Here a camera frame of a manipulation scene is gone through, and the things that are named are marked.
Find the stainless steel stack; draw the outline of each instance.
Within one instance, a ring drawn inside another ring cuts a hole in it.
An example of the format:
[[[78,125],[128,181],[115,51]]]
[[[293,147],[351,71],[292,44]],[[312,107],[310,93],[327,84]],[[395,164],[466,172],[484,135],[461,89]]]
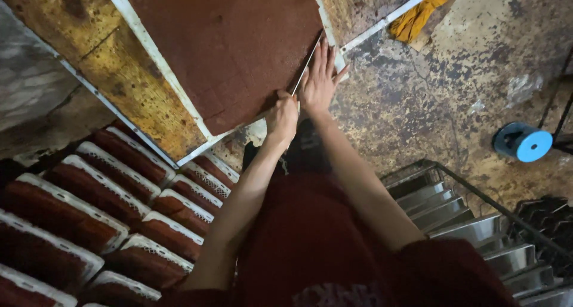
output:
[[[447,188],[442,174],[420,168],[389,175],[382,181],[430,238],[469,241],[521,306],[573,306],[573,285],[556,278],[552,267],[537,259],[535,246],[508,237],[509,222],[501,213],[476,217],[464,199]]]

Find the left hand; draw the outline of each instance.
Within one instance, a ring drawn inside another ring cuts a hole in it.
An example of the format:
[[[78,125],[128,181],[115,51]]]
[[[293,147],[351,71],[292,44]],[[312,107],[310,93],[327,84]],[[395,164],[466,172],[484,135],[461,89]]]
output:
[[[286,149],[296,134],[298,106],[296,96],[291,97],[290,93],[284,90],[277,91],[277,94],[278,100],[276,105],[265,117],[267,121],[267,139],[278,142]]]

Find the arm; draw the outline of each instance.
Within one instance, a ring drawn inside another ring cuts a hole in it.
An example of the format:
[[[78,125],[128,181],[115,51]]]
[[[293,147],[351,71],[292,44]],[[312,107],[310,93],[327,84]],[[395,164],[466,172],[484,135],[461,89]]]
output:
[[[332,78],[336,53],[337,49],[329,48],[326,39],[316,47],[312,68],[306,69],[303,77],[301,107],[311,117],[350,204],[390,250],[399,250],[425,237],[352,148],[328,112],[336,86],[348,71],[347,66]]]
[[[267,116],[267,137],[209,227],[193,271],[180,290],[227,290],[235,273],[237,252],[265,198],[278,159],[296,133],[296,98],[279,91]]]

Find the concrete floor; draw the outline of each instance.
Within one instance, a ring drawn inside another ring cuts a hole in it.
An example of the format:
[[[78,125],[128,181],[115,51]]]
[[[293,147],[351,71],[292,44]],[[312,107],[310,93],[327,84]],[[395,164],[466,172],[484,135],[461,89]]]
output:
[[[522,199],[569,196],[569,155],[550,150],[520,163],[492,151],[491,139],[508,122],[538,125],[573,45],[571,15],[573,0],[456,0],[420,52],[380,32],[347,53],[350,78],[332,113],[380,176],[429,158],[510,209]],[[541,91],[514,94],[527,75],[543,79]],[[554,131],[572,90],[561,86],[544,129]],[[260,138],[244,130],[214,150],[240,170],[249,140]],[[475,195],[468,201],[477,215],[491,211]]]

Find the wooden table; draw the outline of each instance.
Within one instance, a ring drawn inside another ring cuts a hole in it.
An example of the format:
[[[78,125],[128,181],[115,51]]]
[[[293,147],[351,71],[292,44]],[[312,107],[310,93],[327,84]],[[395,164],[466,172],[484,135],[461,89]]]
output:
[[[3,1],[164,158],[177,162],[205,144],[193,117],[111,0]],[[342,43],[392,8],[379,0],[323,1]]]

